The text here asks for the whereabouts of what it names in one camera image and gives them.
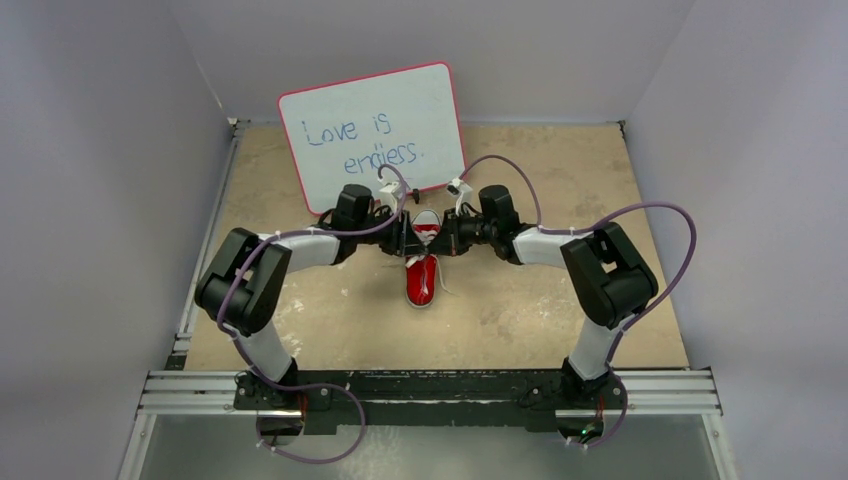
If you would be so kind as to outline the white shoelace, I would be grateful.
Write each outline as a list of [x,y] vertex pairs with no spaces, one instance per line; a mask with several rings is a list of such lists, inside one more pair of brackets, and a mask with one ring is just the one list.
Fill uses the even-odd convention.
[[426,254],[407,257],[404,261],[407,301],[416,308],[429,306],[435,298],[436,286],[449,295],[451,291],[442,276],[442,269],[436,255]]

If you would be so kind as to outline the red canvas sneaker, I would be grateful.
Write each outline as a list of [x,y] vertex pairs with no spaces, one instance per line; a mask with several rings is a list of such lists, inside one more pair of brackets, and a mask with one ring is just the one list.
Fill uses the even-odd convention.
[[[434,210],[419,212],[411,223],[422,245],[428,246],[441,230],[441,220]],[[435,295],[438,259],[432,254],[408,256],[405,261],[406,298],[416,308],[429,306]]]

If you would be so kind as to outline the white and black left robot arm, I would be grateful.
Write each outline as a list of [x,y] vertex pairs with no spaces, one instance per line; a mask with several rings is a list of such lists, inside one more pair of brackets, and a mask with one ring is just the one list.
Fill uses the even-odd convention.
[[388,183],[376,195],[348,184],[326,226],[269,235],[235,228],[225,237],[195,287],[194,302],[262,379],[259,395],[272,408],[287,408],[298,395],[295,361],[272,321],[286,276],[341,264],[361,245],[402,255],[412,234],[405,197],[401,182]]

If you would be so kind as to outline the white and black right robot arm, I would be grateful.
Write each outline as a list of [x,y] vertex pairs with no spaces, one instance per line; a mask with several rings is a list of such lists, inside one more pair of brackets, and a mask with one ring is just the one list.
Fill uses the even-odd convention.
[[427,252],[459,256],[473,245],[487,244],[508,263],[565,270],[585,319],[561,368],[561,392],[573,406],[588,405],[611,376],[609,356],[624,323],[657,295],[656,276],[615,222],[583,234],[546,233],[520,220],[507,187],[487,186],[478,198],[478,212],[456,208],[445,213]]

